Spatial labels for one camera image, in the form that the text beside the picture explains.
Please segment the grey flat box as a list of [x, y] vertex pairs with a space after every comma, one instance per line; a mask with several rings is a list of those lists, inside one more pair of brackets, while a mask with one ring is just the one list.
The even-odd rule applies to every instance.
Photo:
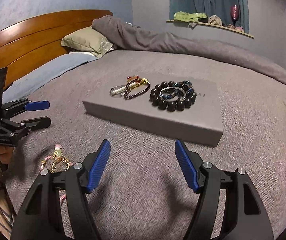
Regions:
[[149, 93], [133, 100], [110, 96], [112, 87], [124, 83], [125, 75], [121, 74], [84, 99], [86, 112], [97, 118], [164, 137], [213, 147], [218, 145], [223, 135], [223, 122], [218, 89], [214, 82], [157, 73], [140, 73], [140, 76], [148, 79], [152, 86], [163, 81], [189, 80], [197, 94], [196, 101], [188, 109], [169, 112], [153, 106]]

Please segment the wooden window sill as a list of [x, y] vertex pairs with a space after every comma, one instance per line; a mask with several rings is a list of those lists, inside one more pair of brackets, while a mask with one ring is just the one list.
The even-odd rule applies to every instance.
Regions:
[[251, 34], [242, 32], [240, 30], [228, 28], [228, 27], [225, 27], [225, 26], [209, 24], [209, 23], [203, 23], [203, 22], [197, 22], [197, 23], [191, 23], [191, 24], [189, 23], [188, 24], [188, 27], [190, 27], [192, 29], [195, 28], [196, 26], [209, 27], [209, 28], [215, 28], [215, 29], [222, 29], [222, 30], [230, 31], [232, 33], [236, 33], [236, 34], [243, 35], [243, 36], [246, 36], [246, 37], [254, 39], [254, 36], [251, 35]]

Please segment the thin silver ring bangle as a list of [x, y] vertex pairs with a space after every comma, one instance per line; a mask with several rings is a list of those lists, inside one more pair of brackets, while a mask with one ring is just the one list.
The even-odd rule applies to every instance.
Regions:
[[175, 98], [177, 98], [178, 101], [184, 101], [186, 98], [186, 92], [180, 87], [170, 86], [159, 92], [159, 98], [162, 101], [171, 101]]

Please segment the olive green pillow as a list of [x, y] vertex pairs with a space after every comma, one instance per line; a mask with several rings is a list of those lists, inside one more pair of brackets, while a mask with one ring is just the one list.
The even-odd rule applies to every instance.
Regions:
[[61, 46], [76, 51], [89, 52], [97, 58], [116, 50], [115, 44], [92, 27], [86, 27], [66, 35], [61, 40]]

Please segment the beige cloth on sill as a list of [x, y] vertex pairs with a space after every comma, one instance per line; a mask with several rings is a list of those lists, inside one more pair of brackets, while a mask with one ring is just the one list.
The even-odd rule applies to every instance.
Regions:
[[208, 24], [223, 26], [223, 22], [222, 22], [221, 18], [218, 17], [217, 15], [210, 16], [209, 20], [208, 20]]

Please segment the green cloth on sill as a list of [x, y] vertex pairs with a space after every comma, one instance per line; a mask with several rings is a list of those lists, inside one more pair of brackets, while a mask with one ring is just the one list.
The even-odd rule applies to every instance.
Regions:
[[173, 17], [174, 22], [187, 23], [190, 27], [195, 27], [199, 23], [207, 23], [209, 18], [205, 13], [196, 12], [176, 12]]

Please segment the light blue pillow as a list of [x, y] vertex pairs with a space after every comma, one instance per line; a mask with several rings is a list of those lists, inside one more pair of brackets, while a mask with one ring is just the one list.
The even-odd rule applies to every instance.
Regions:
[[72, 52], [56, 57], [13, 82], [3, 93], [2, 103], [26, 98], [51, 80], [99, 58], [88, 52]]

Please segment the grey duvet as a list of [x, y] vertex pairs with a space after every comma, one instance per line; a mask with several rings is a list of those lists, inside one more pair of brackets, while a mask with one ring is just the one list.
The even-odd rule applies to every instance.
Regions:
[[286, 70], [270, 59], [228, 43], [179, 37], [132, 26], [120, 18], [106, 15], [95, 19], [91, 27], [110, 42], [125, 50], [200, 56], [247, 68], [286, 85]]

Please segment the wooden headboard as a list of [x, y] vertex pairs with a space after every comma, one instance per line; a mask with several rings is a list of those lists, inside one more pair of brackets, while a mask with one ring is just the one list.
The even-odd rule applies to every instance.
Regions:
[[69, 53], [61, 46], [68, 34], [112, 15], [109, 10], [82, 9], [52, 12], [28, 18], [0, 31], [0, 68], [7, 67], [5, 85], [29, 74], [52, 59]]

